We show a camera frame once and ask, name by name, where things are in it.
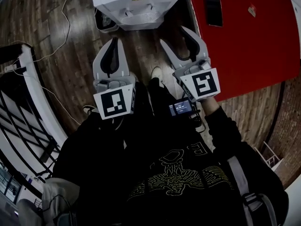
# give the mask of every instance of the floor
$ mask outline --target floor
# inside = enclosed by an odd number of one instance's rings
[[[37,59],[55,51],[64,41],[67,22],[61,14],[64,0],[4,0],[0,5],[0,44],[16,40],[34,46]],[[64,10],[71,23],[67,43],[53,56],[38,62],[46,87],[53,91],[70,114],[79,122],[86,119],[82,111],[85,104],[94,104],[92,62],[99,49],[111,37],[122,39],[130,70],[140,81],[148,83],[155,66],[164,72],[164,84],[172,95],[179,98],[182,89],[172,76],[170,62],[162,50],[159,39],[164,38],[178,51],[187,55],[178,26],[192,28],[186,0],[180,0],[168,12],[165,22],[156,30],[114,33],[99,32],[94,21],[92,0],[68,0]],[[243,139],[251,146],[260,147],[274,118],[280,85],[274,85],[246,95],[220,102],[226,114],[238,124]],[[59,120],[69,133],[78,125],[66,114],[50,95]],[[206,130],[204,140],[212,147]]]

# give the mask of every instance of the brick wall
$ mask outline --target brick wall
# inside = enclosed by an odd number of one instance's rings
[[[284,158],[276,173],[288,187],[301,173],[301,71],[285,82],[279,116],[269,146]]]

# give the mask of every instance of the white sneaker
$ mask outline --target white sneaker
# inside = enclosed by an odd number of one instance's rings
[[[159,86],[164,88],[164,85],[162,83],[163,81],[163,71],[160,67],[155,67],[151,72],[151,78],[158,78],[159,79]]]
[[[130,75],[131,75],[131,76],[133,76],[133,77],[135,77],[135,79],[136,79],[136,82],[139,82],[139,80],[138,80],[138,77],[137,77],[137,75],[136,75],[136,74],[134,74],[133,72],[131,72],[131,71],[130,71]]]
[[[90,115],[92,112],[96,112],[99,113],[99,110],[97,109],[97,107],[93,106],[93,105],[85,105],[83,107],[83,110],[86,114]]]

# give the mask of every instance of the red tabletop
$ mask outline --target red tabletop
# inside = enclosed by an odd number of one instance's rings
[[[207,25],[204,0],[191,0],[221,101],[296,77],[300,44],[291,0],[221,0],[223,27]],[[256,7],[256,17],[248,8]]]

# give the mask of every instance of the sleeve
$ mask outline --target sleeve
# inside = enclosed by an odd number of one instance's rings
[[[236,123],[227,117],[221,107],[205,119],[215,146],[214,156],[221,163],[225,173],[230,174],[230,178],[233,179],[227,160],[236,156],[248,180],[250,192],[267,195],[274,207],[278,224],[283,223],[288,210],[288,197],[279,177],[252,147],[241,141]]]
[[[50,178],[43,185],[42,207],[46,224],[62,212],[71,210],[79,197],[79,186],[62,178]]]
[[[227,160],[235,155],[235,150],[242,144],[241,135],[235,121],[228,118],[224,110],[220,107],[217,111],[205,117],[209,134],[212,136],[213,145],[216,152],[219,152],[223,160]]]

